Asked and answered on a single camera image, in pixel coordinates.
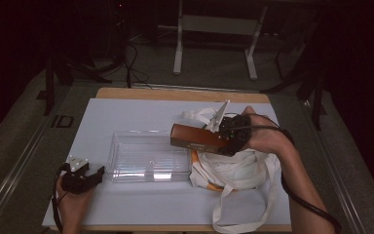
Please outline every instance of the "transparent plastic box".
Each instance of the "transparent plastic box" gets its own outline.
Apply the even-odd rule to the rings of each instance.
[[[170,132],[117,131],[107,162],[113,182],[187,181],[190,150],[169,144]]]

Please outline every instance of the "white tote bag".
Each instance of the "white tote bag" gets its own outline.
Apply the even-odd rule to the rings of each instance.
[[[220,233],[244,233],[255,231],[266,223],[274,210],[278,183],[275,172],[280,168],[275,154],[266,154],[255,150],[244,150],[233,157],[206,152],[192,152],[192,173],[190,179],[195,187],[221,191],[220,201],[214,208],[212,225]],[[223,199],[233,190],[257,188],[270,180],[267,207],[259,220],[236,225],[219,225],[223,209]]]

